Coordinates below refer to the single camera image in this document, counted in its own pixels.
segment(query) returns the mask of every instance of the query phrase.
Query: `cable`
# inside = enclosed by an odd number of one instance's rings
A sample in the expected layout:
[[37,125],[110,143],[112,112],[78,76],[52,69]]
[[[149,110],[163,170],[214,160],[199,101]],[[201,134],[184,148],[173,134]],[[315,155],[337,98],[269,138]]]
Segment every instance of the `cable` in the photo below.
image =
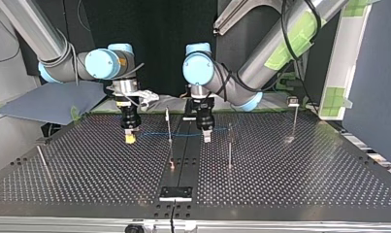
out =
[[[319,16],[319,13],[316,11],[316,8],[310,2],[310,0],[305,0],[305,2],[308,4],[308,6],[310,7],[310,9],[312,10],[313,14],[316,17],[317,28],[316,28],[316,32],[314,35],[314,37],[315,37],[318,35],[320,27],[322,26],[320,20],[318,20],[318,18],[320,18],[320,16]],[[305,87],[304,80],[302,79],[301,71],[300,71],[299,64],[298,64],[298,61],[300,59],[296,55],[295,51],[292,49],[291,43],[289,41],[289,37],[288,37],[288,33],[287,33],[288,20],[285,22],[285,15],[286,15],[286,0],[282,0],[282,8],[281,8],[281,13],[280,13],[280,26],[282,28],[283,39],[285,41],[286,47],[288,48],[288,51],[291,54],[292,58],[297,61],[298,79],[301,81],[302,87],[304,88],[304,92],[307,95],[307,97],[309,98],[310,102],[312,103],[313,108],[315,109],[316,113],[319,115],[319,111],[315,108],[315,104],[312,101],[312,99],[310,98],[310,95],[307,91],[307,88]]]
[[120,78],[117,78],[117,79],[113,79],[113,81],[116,81],[116,80],[122,80],[122,79],[125,79],[125,77],[137,72],[139,69],[141,69],[143,66],[145,65],[145,63],[141,63],[139,64],[137,67],[135,67],[133,70],[131,70],[130,72],[126,73],[125,75],[123,75],[122,77]]
[[137,107],[141,107],[141,104],[138,104],[137,102],[133,101],[129,96],[123,95],[123,97],[127,98],[133,105]]
[[312,11],[312,13],[316,19],[316,31],[315,31],[315,34],[313,35],[312,39],[310,39],[310,41],[313,43],[316,40],[316,38],[318,37],[319,31],[322,28],[322,20],[321,20],[321,16],[319,15],[318,10],[316,10],[315,6],[313,6],[313,3],[310,0],[305,0],[305,2],[307,3],[308,7],[310,7],[310,10]]
[[20,52],[20,47],[17,48],[17,51],[16,51],[16,53],[14,55],[12,55],[12,56],[10,56],[8,58],[0,60],[0,62],[9,61],[9,60],[12,60],[12,59],[16,58],[17,55],[19,54],[19,52]]
[[81,3],[82,3],[82,0],[80,0],[78,2],[78,7],[77,7],[77,15],[78,15],[78,21],[80,22],[80,24],[82,25],[82,27],[86,30],[86,31],[91,31],[91,29],[89,29],[87,26],[85,26],[85,24],[83,24],[83,21],[81,19],[81,16],[80,16],[80,8],[81,8]]
[[72,54],[72,62],[73,62],[73,69],[74,69],[74,73],[75,73],[75,82],[77,83],[77,85],[80,83],[79,81],[79,76],[78,76],[78,57],[77,57],[77,52],[75,51],[75,47],[74,45],[72,45],[70,42],[68,42],[67,38],[65,37],[65,35],[58,29],[58,28],[55,28],[59,34],[61,34],[64,42],[65,42],[65,51],[63,51],[62,55],[52,61],[52,62],[46,62],[46,61],[43,61],[40,57],[38,57],[38,61],[43,64],[45,67],[55,67],[55,66],[58,66],[60,65],[64,60],[66,60],[68,58],[68,56],[70,54]]
[[0,62],[4,62],[4,61],[9,61],[9,60],[12,60],[12,59],[16,58],[19,55],[20,46],[19,46],[19,42],[17,41],[16,36],[7,28],[7,26],[5,26],[5,24],[1,21],[1,19],[0,19],[0,24],[5,29],[5,31],[8,32],[8,34],[11,36],[11,38],[13,38],[14,41],[16,41],[16,43],[17,43],[17,50],[16,50],[16,53],[14,55],[12,55],[10,57],[7,57],[7,58],[4,58],[4,59],[0,59]]
[[175,233],[174,212],[175,212],[175,204],[176,203],[177,203],[177,201],[174,201],[174,208],[172,209],[172,212],[171,212],[171,219],[170,219],[170,222],[171,222],[171,233]]
[[[216,127],[214,131],[225,131],[228,130],[226,127]],[[140,134],[140,137],[145,137],[145,136],[169,136],[169,133],[167,132],[143,132]],[[174,137],[197,137],[197,136],[202,136],[201,133],[196,133],[196,134],[180,134],[180,133],[172,133],[171,136]]]
[[[273,85],[275,85],[277,83],[277,79],[274,81],[274,83],[271,84],[270,87],[268,88],[265,88],[265,89],[254,89],[254,88],[251,88],[249,86],[247,86],[240,78],[239,78],[239,75],[236,74],[234,75],[232,71],[230,71],[226,66],[225,64],[221,63],[220,65],[222,66],[222,68],[227,72],[228,76],[226,77],[226,79],[223,77],[223,74],[222,74],[222,71],[221,69],[219,68],[219,63],[217,63],[209,53],[205,52],[205,51],[193,51],[191,53],[189,53],[187,56],[193,54],[193,53],[201,53],[203,55],[206,55],[213,63],[214,65],[214,70],[217,70],[218,71],[218,76],[219,78],[221,79],[221,88],[216,92],[216,95],[219,95],[222,91],[224,91],[224,96],[223,96],[223,99],[224,99],[224,102],[227,101],[227,94],[226,94],[226,84],[228,84],[229,80],[230,79],[233,79],[235,81],[235,83],[239,84],[242,88],[248,90],[248,91],[251,91],[251,92],[264,92],[264,91],[267,91],[268,89],[270,89]],[[278,77],[281,77],[285,72],[286,70],[290,67],[291,63],[288,64],[281,72],[281,74],[278,76]],[[204,101],[206,101],[206,99],[208,99],[210,96],[211,96],[212,92],[210,91],[207,95],[206,98],[204,98],[202,100],[201,103],[203,103]]]
[[10,36],[15,40],[17,41],[17,38],[16,38],[16,35],[14,35],[14,33],[12,33],[7,26],[5,26],[5,24],[2,22],[2,20],[0,19],[0,24],[2,27],[4,27],[4,29],[8,32],[8,34],[10,34]]

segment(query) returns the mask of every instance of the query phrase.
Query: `metal frame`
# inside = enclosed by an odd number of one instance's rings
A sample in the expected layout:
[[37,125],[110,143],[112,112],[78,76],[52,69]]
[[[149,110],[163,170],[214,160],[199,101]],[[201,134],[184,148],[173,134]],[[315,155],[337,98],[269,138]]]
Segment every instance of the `metal frame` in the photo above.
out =
[[[129,224],[142,225],[147,232],[171,232],[169,220],[67,217],[0,217],[0,231],[7,232],[123,232]],[[182,221],[177,232],[391,232],[391,223],[317,221]]]

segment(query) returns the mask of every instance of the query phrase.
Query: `white wall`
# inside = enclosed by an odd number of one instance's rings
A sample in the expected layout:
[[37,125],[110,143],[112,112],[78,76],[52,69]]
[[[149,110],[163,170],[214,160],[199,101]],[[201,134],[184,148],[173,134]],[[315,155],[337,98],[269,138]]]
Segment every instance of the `white wall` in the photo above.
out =
[[[7,18],[0,12],[0,19],[15,33]],[[0,59],[16,54],[18,43],[0,24]],[[22,56],[0,62],[0,105],[34,89],[38,78],[26,75]],[[29,151],[36,139],[42,137],[42,123],[0,116],[0,169],[15,158]]]

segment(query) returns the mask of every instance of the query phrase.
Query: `robotic arm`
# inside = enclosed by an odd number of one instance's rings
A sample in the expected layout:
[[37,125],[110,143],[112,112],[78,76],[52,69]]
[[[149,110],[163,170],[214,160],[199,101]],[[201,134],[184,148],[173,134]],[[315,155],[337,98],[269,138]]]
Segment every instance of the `robotic arm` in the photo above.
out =
[[33,0],[0,0],[0,9],[38,55],[41,76],[50,83],[82,80],[112,80],[117,106],[122,111],[121,127],[126,143],[135,142],[134,131],[141,118],[138,107],[147,108],[158,95],[138,88],[134,52],[129,44],[112,44],[107,49],[76,54],[74,46],[54,28]]
[[[349,0],[310,0],[318,11],[322,24],[328,22]],[[231,10],[244,14],[239,8]],[[236,16],[236,13],[223,13],[225,16]],[[300,56],[311,46],[311,38],[316,32],[316,18],[305,0],[296,0],[286,13],[287,33],[292,49]],[[225,31],[215,29],[218,34],[223,34],[229,28],[222,26],[234,23],[225,18],[219,18],[215,28],[225,28]],[[252,55],[236,74],[230,72],[222,65],[212,59],[209,44],[193,44],[186,47],[186,58],[183,62],[182,71],[186,80],[193,85],[192,95],[194,101],[204,103],[205,108],[211,100],[210,93],[222,97],[230,102],[235,108],[249,112],[256,108],[263,97],[260,88],[267,83],[286,63],[292,59],[289,50],[284,43],[281,20],[272,28],[267,36],[259,43]],[[210,116],[200,116],[201,109],[196,109],[198,128],[203,130],[206,141],[211,135],[213,123],[209,128],[199,127],[204,125],[204,120],[213,119],[212,111]]]

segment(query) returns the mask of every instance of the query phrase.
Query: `metal bracket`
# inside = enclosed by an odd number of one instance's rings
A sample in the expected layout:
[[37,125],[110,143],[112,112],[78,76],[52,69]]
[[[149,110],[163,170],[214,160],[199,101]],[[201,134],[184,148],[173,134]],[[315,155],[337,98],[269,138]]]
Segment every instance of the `metal bracket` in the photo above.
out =
[[159,195],[161,202],[191,202],[192,201],[192,187],[162,187],[161,195]]
[[138,90],[135,92],[125,94],[125,96],[138,96],[143,98],[143,102],[141,103],[141,110],[144,112],[149,107],[150,102],[159,100],[159,95],[153,93],[150,90]]
[[213,24],[213,34],[225,35],[250,10],[259,6],[269,6],[280,13],[282,0],[233,0]]

